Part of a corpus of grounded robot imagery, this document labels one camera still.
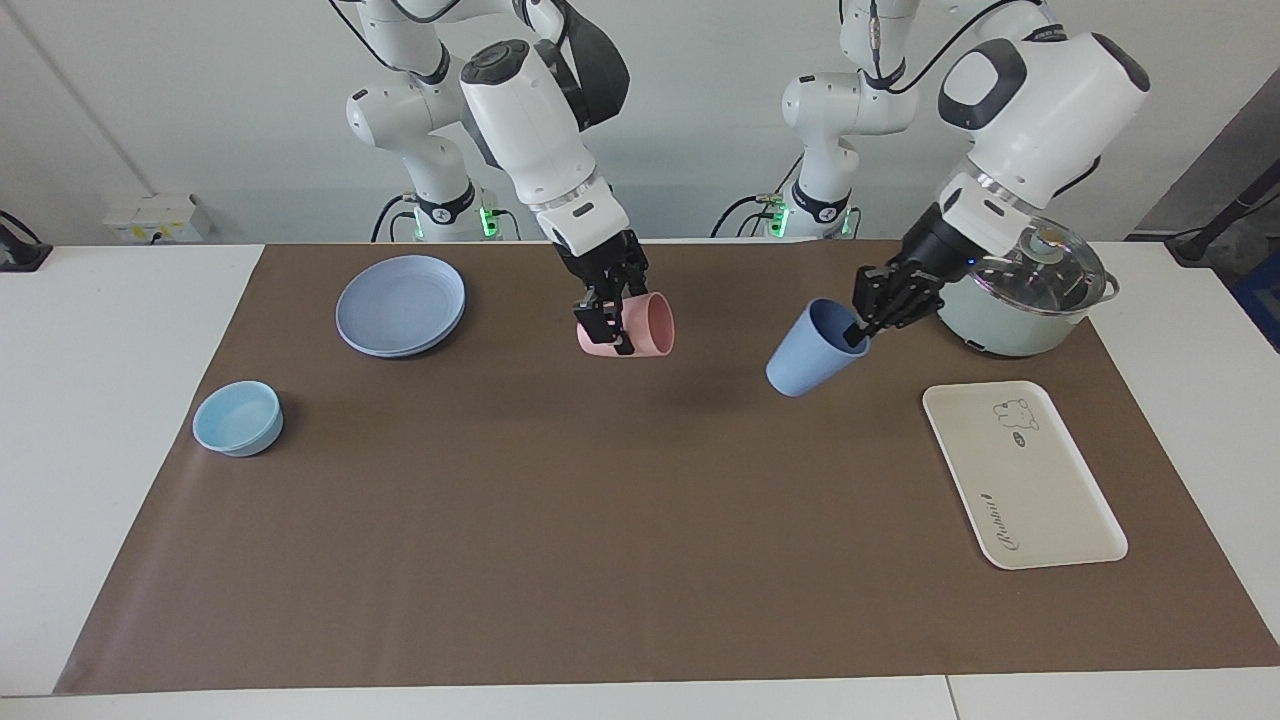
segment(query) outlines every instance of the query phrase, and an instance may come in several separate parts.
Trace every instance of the rectangular tray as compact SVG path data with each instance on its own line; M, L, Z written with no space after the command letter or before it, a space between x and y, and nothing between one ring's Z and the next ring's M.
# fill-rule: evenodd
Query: rectangular tray
M937 386L924 411L983 555L1004 570L1111 562L1129 552L1048 393L1012 380Z

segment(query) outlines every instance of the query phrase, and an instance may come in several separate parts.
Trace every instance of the pot lid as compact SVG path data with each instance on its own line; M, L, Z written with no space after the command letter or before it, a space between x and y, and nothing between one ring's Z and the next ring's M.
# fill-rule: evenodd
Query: pot lid
M1107 284L1093 249L1046 218L1033 218L1014 250L1002 258L983 258L970 274L996 297L1042 315L1092 307Z

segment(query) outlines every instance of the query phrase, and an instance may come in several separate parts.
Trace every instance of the brown mat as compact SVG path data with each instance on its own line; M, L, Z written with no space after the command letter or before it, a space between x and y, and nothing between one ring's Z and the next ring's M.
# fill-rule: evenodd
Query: brown mat
M997 361L927 320L803 400L767 384L804 304L892 250L652 247L676 352L599 360L548 247L269 247L197 400L262 379L284 436L230 460L180 433L56 692L1280 664L1088 324ZM453 263L467 315L426 356L361 356L334 301L398 252ZM1128 559L983 560L920 395L1015 378L1057 402Z

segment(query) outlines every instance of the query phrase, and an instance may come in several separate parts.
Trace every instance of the pot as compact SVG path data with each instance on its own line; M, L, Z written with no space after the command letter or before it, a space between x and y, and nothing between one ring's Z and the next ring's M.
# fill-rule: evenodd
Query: pot
M942 322L965 345L1010 357L1053 350L1120 282L1078 234L1036 218L1002 258L978 260L942 288Z

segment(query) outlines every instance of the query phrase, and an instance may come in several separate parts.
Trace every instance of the white table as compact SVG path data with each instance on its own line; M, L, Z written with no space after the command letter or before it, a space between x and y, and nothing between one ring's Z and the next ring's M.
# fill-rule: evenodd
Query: white table
M1280 356L1211 273L1156 245L1098 251L1124 282L1093 314L1098 333L1280 637ZM64 247L33 275L0 275L0 694L52 689L260 252ZM1280 670L0 701L0 719L410 714L1272 720Z

